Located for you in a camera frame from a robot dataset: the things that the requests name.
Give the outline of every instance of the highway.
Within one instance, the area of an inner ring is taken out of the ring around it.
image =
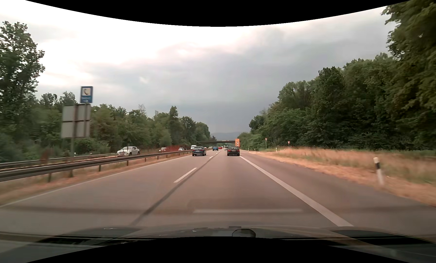
[[[59,235],[204,222],[436,235],[436,208],[247,151],[185,156],[0,207],[0,231]]]

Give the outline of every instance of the cloud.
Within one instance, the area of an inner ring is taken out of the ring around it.
[[[9,21],[12,24],[16,23],[17,21],[26,23],[28,26],[28,33],[31,34],[32,39],[36,43],[45,43],[66,38],[76,38],[78,35],[75,30],[69,30],[53,25],[23,22],[22,20],[16,19],[10,15],[0,14],[0,27],[3,26],[2,22],[4,21]]]
[[[127,108],[143,103],[149,113],[175,105],[181,115],[207,123],[213,132],[247,131],[251,118],[276,101],[286,83],[313,79],[323,67],[386,52],[391,27],[383,21],[377,17],[312,40],[312,28],[265,27],[241,39],[237,45],[245,48],[239,51],[180,43],[160,50],[153,60],[122,66],[86,63],[83,68],[96,83],[116,87],[116,94],[99,91],[100,100],[124,101]]]
[[[247,131],[286,83],[386,52],[394,27],[384,25],[383,8],[281,25],[200,28],[34,3],[22,20],[19,9],[27,1],[6,2],[0,14],[9,15],[0,15],[0,23],[19,16],[46,51],[38,94],[68,90],[78,97],[81,86],[94,86],[94,104],[128,110],[144,104],[149,115],[175,105],[181,116],[208,124],[211,132]]]

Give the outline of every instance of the windshield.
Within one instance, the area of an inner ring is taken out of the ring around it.
[[[436,0],[378,5],[209,27],[0,0],[0,252],[189,224],[436,241]]]

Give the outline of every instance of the road sign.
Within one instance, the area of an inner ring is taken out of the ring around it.
[[[81,87],[80,103],[93,103],[93,86]]]
[[[63,107],[61,138],[90,137],[90,104]]]

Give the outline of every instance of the guardrail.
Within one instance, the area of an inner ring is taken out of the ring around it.
[[[116,153],[82,155],[82,156],[75,156],[74,159],[92,159],[92,158],[115,156],[115,155],[116,155]],[[26,165],[26,164],[31,164],[31,163],[42,163],[42,162],[46,162],[46,161],[55,161],[55,160],[70,160],[70,157],[50,158],[47,160],[20,160],[20,161],[11,161],[11,162],[1,162],[0,169],[7,168],[7,167],[13,167],[13,166]]]
[[[176,151],[176,152],[160,152],[160,153],[147,153],[141,155],[134,156],[126,156],[126,157],[118,157],[118,158],[107,158],[107,159],[96,159],[96,160],[82,160],[78,162],[70,162],[70,163],[55,163],[49,165],[41,165],[35,167],[28,168],[19,168],[19,169],[8,169],[0,171],[0,182],[10,181],[20,178],[32,177],[32,176],[40,176],[46,174],[52,174],[57,172],[71,171],[75,169],[87,168],[99,166],[99,171],[101,171],[101,166],[104,164],[116,163],[116,162],[124,162],[127,161],[127,165],[129,165],[130,160],[155,157],[155,156],[163,156],[163,155],[172,155],[172,154],[186,154],[192,152],[192,150],[185,151]]]

